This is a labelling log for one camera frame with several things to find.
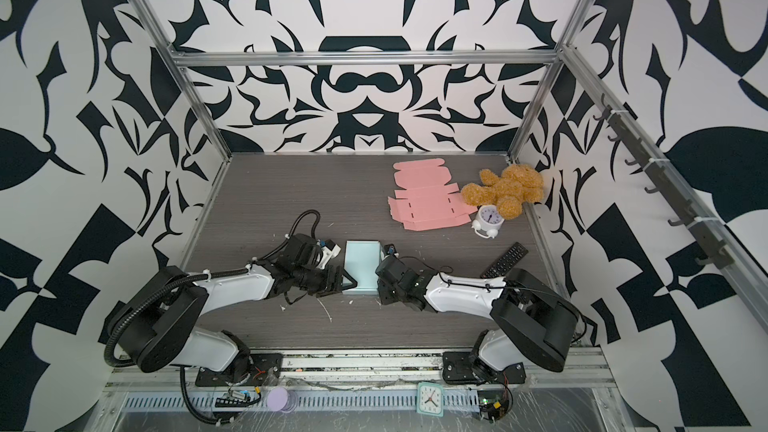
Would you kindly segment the left circuit board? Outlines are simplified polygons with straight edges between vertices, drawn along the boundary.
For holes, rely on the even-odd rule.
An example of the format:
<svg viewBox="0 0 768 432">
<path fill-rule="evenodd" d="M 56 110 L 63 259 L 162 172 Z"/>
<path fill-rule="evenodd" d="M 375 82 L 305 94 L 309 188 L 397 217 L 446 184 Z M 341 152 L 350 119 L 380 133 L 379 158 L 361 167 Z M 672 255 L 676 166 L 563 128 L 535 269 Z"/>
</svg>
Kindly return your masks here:
<svg viewBox="0 0 768 432">
<path fill-rule="evenodd" d="M 253 391 L 248 390 L 229 390 L 223 396 L 215 399 L 214 406 L 223 408 L 248 408 L 259 404 L 262 399 L 262 393 L 259 388 Z"/>
</svg>

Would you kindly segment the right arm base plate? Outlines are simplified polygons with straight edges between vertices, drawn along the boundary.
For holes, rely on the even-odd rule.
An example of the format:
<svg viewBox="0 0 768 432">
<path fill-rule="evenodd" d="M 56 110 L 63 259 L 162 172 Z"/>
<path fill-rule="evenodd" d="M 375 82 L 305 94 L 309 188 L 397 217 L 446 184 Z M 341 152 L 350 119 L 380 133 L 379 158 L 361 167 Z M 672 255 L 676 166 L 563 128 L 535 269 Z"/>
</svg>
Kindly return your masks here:
<svg viewBox="0 0 768 432">
<path fill-rule="evenodd" d="M 522 363 L 496 371 L 468 351 L 442 354 L 442 380 L 449 385 L 524 384 L 527 375 Z"/>
</svg>

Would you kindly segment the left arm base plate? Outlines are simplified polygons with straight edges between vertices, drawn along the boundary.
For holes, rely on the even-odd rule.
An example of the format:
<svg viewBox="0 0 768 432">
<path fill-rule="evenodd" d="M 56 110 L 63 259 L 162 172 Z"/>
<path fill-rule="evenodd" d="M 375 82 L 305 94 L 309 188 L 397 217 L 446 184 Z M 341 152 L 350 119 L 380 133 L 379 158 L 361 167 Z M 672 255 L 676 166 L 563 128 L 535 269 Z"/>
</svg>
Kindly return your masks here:
<svg viewBox="0 0 768 432">
<path fill-rule="evenodd" d="M 221 372 L 202 368 L 194 383 L 197 387 L 269 385 L 280 378 L 282 362 L 281 353 L 238 354 Z"/>
</svg>

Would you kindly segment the white alarm clock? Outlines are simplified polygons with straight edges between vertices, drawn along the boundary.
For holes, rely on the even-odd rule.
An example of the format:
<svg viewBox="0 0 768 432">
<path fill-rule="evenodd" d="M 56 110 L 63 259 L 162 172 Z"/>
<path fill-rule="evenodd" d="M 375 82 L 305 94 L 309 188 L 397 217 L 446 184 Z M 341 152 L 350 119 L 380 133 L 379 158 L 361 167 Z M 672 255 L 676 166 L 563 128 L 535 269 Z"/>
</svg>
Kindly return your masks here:
<svg viewBox="0 0 768 432">
<path fill-rule="evenodd" d="M 484 239 L 495 239 L 504 223 L 495 205 L 481 206 L 472 221 L 475 234 Z"/>
</svg>

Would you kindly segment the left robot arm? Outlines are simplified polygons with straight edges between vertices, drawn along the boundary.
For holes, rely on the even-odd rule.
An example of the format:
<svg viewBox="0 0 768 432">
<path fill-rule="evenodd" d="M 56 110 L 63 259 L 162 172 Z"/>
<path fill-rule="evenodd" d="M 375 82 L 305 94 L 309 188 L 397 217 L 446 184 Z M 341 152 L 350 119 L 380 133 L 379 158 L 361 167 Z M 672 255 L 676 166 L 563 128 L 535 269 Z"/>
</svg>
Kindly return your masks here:
<svg viewBox="0 0 768 432">
<path fill-rule="evenodd" d="M 145 373 L 198 367 L 240 383 L 255 371 L 249 347 L 229 331 L 199 327 L 199 318 L 239 303 L 283 297 L 292 288 L 316 297 L 354 289 L 357 280 L 332 262 L 340 251 L 332 241 L 295 234 L 238 269 L 190 274 L 164 267 L 112 317 L 104 361 Z"/>
</svg>

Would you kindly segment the circuit board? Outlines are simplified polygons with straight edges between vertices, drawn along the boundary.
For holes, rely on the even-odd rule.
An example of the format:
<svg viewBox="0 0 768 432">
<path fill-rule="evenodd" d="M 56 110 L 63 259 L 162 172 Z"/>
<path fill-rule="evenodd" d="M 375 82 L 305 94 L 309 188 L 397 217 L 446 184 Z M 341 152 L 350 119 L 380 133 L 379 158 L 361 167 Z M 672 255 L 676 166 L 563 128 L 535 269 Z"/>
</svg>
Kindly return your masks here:
<svg viewBox="0 0 768 432">
<path fill-rule="evenodd" d="M 512 393 L 508 388 L 481 390 L 478 392 L 478 417 L 491 423 L 503 419 L 514 404 Z"/>
<path fill-rule="evenodd" d="M 262 393 L 259 388 L 253 391 L 248 390 L 229 390 L 223 396 L 215 399 L 214 406 L 223 408 L 248 408 L 259 404 L 262 399 Z"/>
</svg>

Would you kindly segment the light blue paper box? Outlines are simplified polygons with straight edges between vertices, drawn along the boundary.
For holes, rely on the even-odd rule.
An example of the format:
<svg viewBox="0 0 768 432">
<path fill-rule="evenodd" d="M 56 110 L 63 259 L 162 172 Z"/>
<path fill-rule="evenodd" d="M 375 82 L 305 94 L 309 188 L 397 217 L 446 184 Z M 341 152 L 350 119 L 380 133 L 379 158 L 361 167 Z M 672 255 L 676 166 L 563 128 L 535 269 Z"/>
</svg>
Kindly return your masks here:
<svg viewBox="0 0 768 432">
<path fill-rule="evenodd" d="M 384 258 L 383 248 L 378 241 L 347 241 L 344 255 L 344 269 L 357 285 L 345 290 L 346 295 L 377 295 L 376 269 Z"/>
</svg>

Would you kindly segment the pink paper box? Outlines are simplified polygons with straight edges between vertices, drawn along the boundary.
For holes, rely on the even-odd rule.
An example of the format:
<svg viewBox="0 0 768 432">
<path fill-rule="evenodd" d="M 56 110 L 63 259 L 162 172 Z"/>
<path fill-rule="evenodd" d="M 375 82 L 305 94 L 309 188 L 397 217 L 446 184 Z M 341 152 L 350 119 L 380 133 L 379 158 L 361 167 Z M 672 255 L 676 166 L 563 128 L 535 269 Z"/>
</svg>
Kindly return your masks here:
<svg viewBox="0 0 768 432">
<path fill-rule="evenodd" d="M 388 205 L 392 219 L 407 231 L 465 225 L 478 210 L 463 200 L 442 158 L 397 162 L 393 168 L 397 189 Z"/>
</svg>

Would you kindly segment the brown teddy bear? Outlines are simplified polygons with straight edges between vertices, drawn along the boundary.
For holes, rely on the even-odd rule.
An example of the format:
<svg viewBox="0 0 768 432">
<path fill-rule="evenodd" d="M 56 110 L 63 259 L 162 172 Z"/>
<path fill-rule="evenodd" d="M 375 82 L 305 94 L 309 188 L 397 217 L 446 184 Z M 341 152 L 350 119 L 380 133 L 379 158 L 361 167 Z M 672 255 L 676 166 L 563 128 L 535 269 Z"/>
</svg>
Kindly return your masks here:
<svg viewBox="0 0 768 432">
<path fill-rule="evenodd" d="M 527 164 L 512 164 L 500 174 L 490 169 L 479 171 L 480 183 L 469 183 L 460 193 L 470 206 L 493 205 L 504 220 L 520 216 L 525 203 L 543 200 L 544 181 L 539 172 Z"/>
</svg>

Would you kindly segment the wall hook rail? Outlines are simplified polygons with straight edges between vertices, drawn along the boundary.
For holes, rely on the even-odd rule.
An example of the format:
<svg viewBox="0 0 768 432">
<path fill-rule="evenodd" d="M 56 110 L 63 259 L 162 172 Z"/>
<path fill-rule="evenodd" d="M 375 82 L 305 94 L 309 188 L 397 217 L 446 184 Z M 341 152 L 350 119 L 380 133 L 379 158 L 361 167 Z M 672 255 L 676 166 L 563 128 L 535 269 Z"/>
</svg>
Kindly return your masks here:
<svg viewBox="0 0 768 432">
<path fill-rule="evenodd" d="M 607 104 L 595 117 L 610 126 L 615 135 L 612 142 L 620 142 L 631 158 L 630 167 L 638 167 L 652 182 L 645 189 L 648 194 L 660 194 L 675 214 L 668 221 L 672 227 L 685 227 L 704 253 L 696 262 L 702 266 L 713 265 L 721 270 L 735 263 L 721 221 L 699 202 L 693 189 L 673 166 L 670 159 L 660 152 L 652 139 L 641 129 L 627 110 L 615 109 Z"/>
</svg>

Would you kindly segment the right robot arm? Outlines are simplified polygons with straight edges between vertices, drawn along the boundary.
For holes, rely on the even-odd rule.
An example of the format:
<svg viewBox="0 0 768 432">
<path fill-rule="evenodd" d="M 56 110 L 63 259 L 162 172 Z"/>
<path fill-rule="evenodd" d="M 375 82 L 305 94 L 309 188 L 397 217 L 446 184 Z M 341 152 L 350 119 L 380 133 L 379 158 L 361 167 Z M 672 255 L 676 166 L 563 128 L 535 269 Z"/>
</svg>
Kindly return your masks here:
<svg viewBox="0 0 768 432">
<path fill-rule="evenodd" d="M 480 334 L 470 366 L 480 376 L 501 373 L 529 361 L 561 372 L 571 348 L 578 309 L 534 275 L 513 268 L 503 277 L 452 277 L 441 271 L 416 271 L 395 256 L 376 269 L 380 301 L 403 303 L 417 311 L 462 313 L 494 322 Z"/>
</svg>

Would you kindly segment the right circuit board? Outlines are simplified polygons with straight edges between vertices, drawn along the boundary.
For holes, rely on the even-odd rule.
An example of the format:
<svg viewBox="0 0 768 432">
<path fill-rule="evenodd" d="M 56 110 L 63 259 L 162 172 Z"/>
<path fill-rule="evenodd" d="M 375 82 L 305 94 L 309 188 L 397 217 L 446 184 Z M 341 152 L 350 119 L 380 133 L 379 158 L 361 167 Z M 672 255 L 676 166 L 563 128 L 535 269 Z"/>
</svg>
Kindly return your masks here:
<svg viewBox="0 0 768 432">
<path fill-rule="evenodd" d="M 503 419 L 514 404 L 512 393 L 508 388 L 481 390 L 478 392 L 478 417 L 491 423 Z"/>
</svg>

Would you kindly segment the black remote control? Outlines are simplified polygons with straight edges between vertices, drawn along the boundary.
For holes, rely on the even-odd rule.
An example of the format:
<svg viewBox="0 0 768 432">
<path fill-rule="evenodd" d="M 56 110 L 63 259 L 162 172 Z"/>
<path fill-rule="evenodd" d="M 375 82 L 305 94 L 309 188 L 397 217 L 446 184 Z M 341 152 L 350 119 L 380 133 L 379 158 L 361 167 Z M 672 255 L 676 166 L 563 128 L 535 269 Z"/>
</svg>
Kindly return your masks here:
<svg viewBox="0 0 768 432">
<path fill-rule="evenodd" d="M 494 262 L 492 262 L 481 274 L 482 279 L 493 279 L 505 276 L 527 254 L 529 250 L 519 242 L 515 242 Z"/>
</svg>

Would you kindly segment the green square clock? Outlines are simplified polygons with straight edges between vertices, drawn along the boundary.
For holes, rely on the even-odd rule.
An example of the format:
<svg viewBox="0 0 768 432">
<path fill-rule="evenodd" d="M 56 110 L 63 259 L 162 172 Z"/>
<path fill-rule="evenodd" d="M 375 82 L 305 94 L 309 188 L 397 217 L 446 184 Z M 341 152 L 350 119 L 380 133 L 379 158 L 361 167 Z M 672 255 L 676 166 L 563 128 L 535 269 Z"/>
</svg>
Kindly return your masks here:
<svg viewBox="0 0 768 432">
<path fill-rule="evenodd" d="M 417 413 L 431 417 L 442 417 L 444 415 L 443 394 L 444 390 L 440 384 L 419 382 L 417 385 Z"/>
</svg>

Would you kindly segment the purple round lid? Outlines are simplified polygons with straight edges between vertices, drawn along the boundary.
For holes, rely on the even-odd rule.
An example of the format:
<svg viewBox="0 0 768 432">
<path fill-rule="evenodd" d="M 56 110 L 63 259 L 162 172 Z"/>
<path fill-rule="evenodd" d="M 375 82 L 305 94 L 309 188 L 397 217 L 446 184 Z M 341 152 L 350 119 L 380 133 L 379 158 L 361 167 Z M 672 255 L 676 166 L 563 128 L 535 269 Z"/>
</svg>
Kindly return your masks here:
<svg viewBox="0 0 768 432">
<path fill-rule="evenodd" d="M 271 412 L 290 413 L 298 405 L 298 396 L 295 391 L 284 387 L 274 387 L 267 395 L 267 407 Z"/>
</svg>

